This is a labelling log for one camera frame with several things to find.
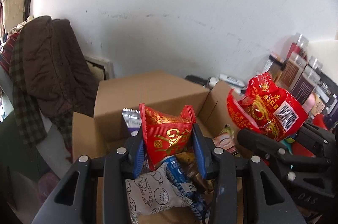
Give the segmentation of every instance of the plaid shirt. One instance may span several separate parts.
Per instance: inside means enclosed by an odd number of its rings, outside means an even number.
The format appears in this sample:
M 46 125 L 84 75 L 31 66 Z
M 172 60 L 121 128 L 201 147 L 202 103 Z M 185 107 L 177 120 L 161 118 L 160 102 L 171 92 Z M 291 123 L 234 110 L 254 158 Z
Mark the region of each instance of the plaid shirt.
M 13 108 L 20 136 L 28 147 L 39 144 L 46 138 L 37 99 L 27 93 L 23 69 L 23 39 L 25 30 L 16 39 L 10 64 L 10 77 L 13 81 Z M 73 109 L 50 118 L 62 134 L 66 147 L 72 146 Z
M 40 143 L 47 133 L 43 126 L 37 100 L 26 90 L 23 72 L 22 48 L 24 30 L 16 39 L 10 64 L 10 77 L 13 81 L 13 108 L 19 134 L 29 147 Z
M 0 65 L 7 74 L 9 73 L 13 48 L 18 35 L 18 33 L 13 33 L 11 36 L 9 36 L 0 50 Z

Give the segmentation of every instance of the clear plastic jar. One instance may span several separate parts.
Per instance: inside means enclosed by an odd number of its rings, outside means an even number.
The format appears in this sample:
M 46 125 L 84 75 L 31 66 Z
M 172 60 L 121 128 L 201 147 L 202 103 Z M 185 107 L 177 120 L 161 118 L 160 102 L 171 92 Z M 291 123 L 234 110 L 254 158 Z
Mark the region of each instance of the clear plastic jar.
M 278 81 L 278 86 L 291 91 L 307 65 L 299 54 L 292 52 Z
M 278 54 L 272 52 L 269 55 L 269 59 L 266 62 L 262 73 L 268 72 L 273 81 L 276 82 L 276 80 L 282 74 L 281 68 L 283 66 L 283 62 L 284 62 L 283 59 Z
M 321 74 L 323 70 L 323 64 L 314 56 L 311 56 L 308 65 L 316 71 L 317 74 Z
M 305 38 L 302 34 L 299 34 L 297 42 L 291 44 L 290 50 L 286 58 L 290 58 L 292 52 L 295 52 L 304 58 L 306 55 L 306 49 L 308 47 L 308 44 L 309 40 Z
M 291 94 L 303 105 L 320 81 L 320 76 L 310 66 L 306 66 Z

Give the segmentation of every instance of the green plaid fabric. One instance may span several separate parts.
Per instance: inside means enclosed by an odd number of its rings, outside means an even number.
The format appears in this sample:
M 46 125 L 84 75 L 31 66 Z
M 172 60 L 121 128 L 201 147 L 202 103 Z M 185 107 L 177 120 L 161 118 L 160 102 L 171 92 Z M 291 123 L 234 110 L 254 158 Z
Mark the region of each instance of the green plaid fabric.
M 59 132 L 62 134 L 66 147 L 72 146 L 73 112 L 74 110 L 70 110 L 59 116 L 50 117 L 50 121 L 57 126 Z
M 24 144 L 33 147 L 45 139 L 47 133 L 43 126 L 38 102 L 35 97 L 27 93 L 26 89 L 22 61 L 24 34 L 23 28 L 14 46 L 10 64 L 10 77 L 13 81 L 13 108 L 19 133 Z M 50 121 L 57 126 L 61 133 L 66 147 L 72 146 L 73 111 L 74 109 L 71 109 L 66 113 L 50 117 Z
M 22 48 L 24 29 L 16 39 L 10 64 L 10 77 L 13 82 L 13 108 L 20 136 L 28 147 L 36 146 L 47 133 L 43 126 L 37 100 L 26 91 L 23 71 Z

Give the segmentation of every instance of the open cardboard box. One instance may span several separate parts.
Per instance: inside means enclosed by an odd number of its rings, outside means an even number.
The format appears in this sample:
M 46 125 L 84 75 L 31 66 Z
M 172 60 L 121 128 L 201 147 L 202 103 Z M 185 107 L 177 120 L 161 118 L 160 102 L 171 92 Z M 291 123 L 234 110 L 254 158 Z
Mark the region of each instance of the open cardboard box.
M 73 158 L 105 156 L 123 146 L 130 135 L 121 129 L 122 108 L 138 109 L 139 103 L 163 113 L 178 116 L 184 105 L 192 105 L 202 133 L 210 138 L 219 135 L 225 125 L 238 132 L 226 106 L 230 87 L 218 82 L 213 90 L 182 78 L 155 71 L 101 81 L 97 92 L 94 118 L 80 113 L 73 116 Z M 240 146 L 242 155 L 250 153 Z M 243 223 L 241 181 L 238 179 L 238 223 Z M 102 179 L 97 194 L 97 224 L 102 223 Z M 190 208 L 171 208 L 162 213 L 139 217 L 139 223 L 199 223 Z

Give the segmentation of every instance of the red snack bag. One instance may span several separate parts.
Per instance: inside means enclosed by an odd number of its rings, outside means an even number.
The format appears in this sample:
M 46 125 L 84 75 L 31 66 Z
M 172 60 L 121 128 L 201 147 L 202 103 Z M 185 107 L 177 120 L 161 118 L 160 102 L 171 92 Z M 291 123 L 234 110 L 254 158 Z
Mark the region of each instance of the red snack bag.
M 139 104 L 143 140 L 150 170 L 165 157 L 187 151 L 192 124 L 196 117 L 192 106 L 184 106 L 179 117 L 156 111 Z
M 308 117 L 301 104 L 288 91 L 275 85 L 266 72 L 250 79 L 245 97 L 227 98 L 232 121 L 276 141 L 294 134 Z

